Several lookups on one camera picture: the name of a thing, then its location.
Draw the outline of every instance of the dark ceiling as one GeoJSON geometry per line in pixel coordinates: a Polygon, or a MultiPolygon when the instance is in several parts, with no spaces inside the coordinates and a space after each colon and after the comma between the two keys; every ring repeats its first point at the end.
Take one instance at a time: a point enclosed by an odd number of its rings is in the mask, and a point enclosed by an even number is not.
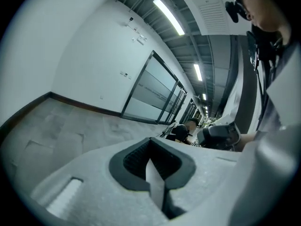
{"type": "Polygon", "coordinates": [[[185,35],[179,36],[166,16],[153,3],[154,0],[118,0],[130,10],[142,17],[146,24],[154,29],[171,49],[181,67],[190,80],[196,95],[200,95],[200,103],[208,106],[208,114],[215,116],[217,109],[212,111],[214,99],[214,61],[208,36],[203,36],[198,28],[190,9],[184,0],[162,0],[174,10],[174,15],[182,24],[185,35]],[[203,81],[199,81],[194,64],[200,66],[203,81]]]}

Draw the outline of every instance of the fluorescent light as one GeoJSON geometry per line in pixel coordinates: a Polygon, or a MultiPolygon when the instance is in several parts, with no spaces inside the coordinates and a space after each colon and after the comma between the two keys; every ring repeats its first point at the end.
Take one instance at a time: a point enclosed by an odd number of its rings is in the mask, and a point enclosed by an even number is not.
{"type": "Polygon", "coordinates": [[[198,80],[199,80],[199,81],[203,81],[202,75],[201,75],[201,71],[200,71],[200,69],[199,69],[199,65],[194,65],[194,68],[196,69],[197,76],[198,76],[198,80]]]}
{"type": "Polygon", "coordinates": [[[154,0],[154,4],[165,14],[168,20],[172,23],[174,28],[177,30],[179,35],[184,35],[184,30],[182,29],[179,22],[176,20],[174,15],[169,11],[169,9],[165,6],[165,4],[161,0],[154,0]]]}

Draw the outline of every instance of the floor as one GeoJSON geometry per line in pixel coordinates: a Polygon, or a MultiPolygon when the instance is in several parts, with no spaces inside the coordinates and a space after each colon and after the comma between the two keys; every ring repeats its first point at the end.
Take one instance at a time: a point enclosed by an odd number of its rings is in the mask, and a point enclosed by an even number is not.
{"type": "Polygon", "coordinates": [[[83,153],[155,137],[165,128],[47,99],[10,132],[0,155],[12,184],[29,194],[40,181],[83,153]]]}

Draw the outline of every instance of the person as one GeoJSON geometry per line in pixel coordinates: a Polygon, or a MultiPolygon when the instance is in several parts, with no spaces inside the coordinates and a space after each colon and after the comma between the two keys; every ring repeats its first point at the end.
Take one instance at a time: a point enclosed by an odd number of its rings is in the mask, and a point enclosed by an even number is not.
{"type": "MultiPolygon", "coordinates": [[[[297,2],[298,0],[236,0],[245,12],[241,15],[244,19],[249,20],[263,33],[277,38],[277,46],[281,49],[277,55],[274,79],[281,73],[292,53],[296,49],[300,52],[301,28],[299,15],[296,13],[296,8],[299,7],[297,2]]],[[[279,115],[268,98],[258,131],[241,135],[237,148],[242,150],[248,142],[260,139],[266,132],[277,131],[281,126],[279,115]]]]}
{"type": "Polygon", "coordinates": [[[185,124],[178,125],[173,128],[171,134],[169,134],[166,139],[171,141],[183,142],[185,144],[191,145],[192,142],[188,139],[191,136],[189,132],[194,131],[198,125],[197,118],[189,119],[185,124]]]}

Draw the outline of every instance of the baseboard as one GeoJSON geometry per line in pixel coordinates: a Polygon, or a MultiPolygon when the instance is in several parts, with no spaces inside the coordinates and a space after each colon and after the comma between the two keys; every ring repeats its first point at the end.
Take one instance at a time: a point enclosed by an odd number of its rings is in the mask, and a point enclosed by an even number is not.
{"type": "Polygon", "coordinates": [[[11,130],[20,122],[25,115],[32,111],[36,106],[44,102],[50,97],[50,92],[38,97],[24,106],[22,109],[13,114],[1,127],[0,127],[0,145],[4,141],[5,137],[11,132],[11,130]]]}
{"type": "Polygon", "coordinates": [[[102,113],[102,114],[106,114],[106,115],[117,116],[117,117],[121,116],[121,113],[119,113],[119,112],[102,109],[102,108],[99,108],[99,107],[96,107],[96,106],[93,106],[93,105],[88,105],[88,104],[85,104],[85,103],[82,103],[82,102],[72,100],[72,99],[69,99],[67,97],[58,95],[58,94],[53,93],[53,92],[50,92],[49,96],[50,96],[50,98],[53,98],[54,100],[58,100],[58,101],[61,101],[63,103],[66,103],[66,104],[69,104],[69,105],[72,105],[72,106],[75,106],[75,107],[78,107],[78,108],[82,108],[82,109],[85,109],[85,110],[94,111],[94,112],[98,112],[98,113],[102,113]]]}

